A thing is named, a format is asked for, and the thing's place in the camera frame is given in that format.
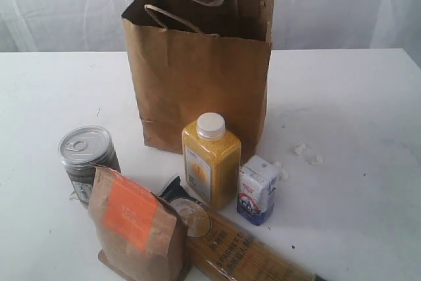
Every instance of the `white fabric curtain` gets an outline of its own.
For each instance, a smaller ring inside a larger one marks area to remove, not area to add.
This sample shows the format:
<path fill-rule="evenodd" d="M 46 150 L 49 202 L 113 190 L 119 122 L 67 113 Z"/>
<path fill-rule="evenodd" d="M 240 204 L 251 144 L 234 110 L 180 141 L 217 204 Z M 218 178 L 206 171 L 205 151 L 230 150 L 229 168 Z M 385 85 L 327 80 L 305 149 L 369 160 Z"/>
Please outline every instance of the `white fabric curtain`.
<path fill-rule="evenodd" d="M 0 0 L 0 51 L 120 51 L 131 0 Z M 402 47 L 421 65 L 421 0 L 276 0 L 276 49 Z"/>

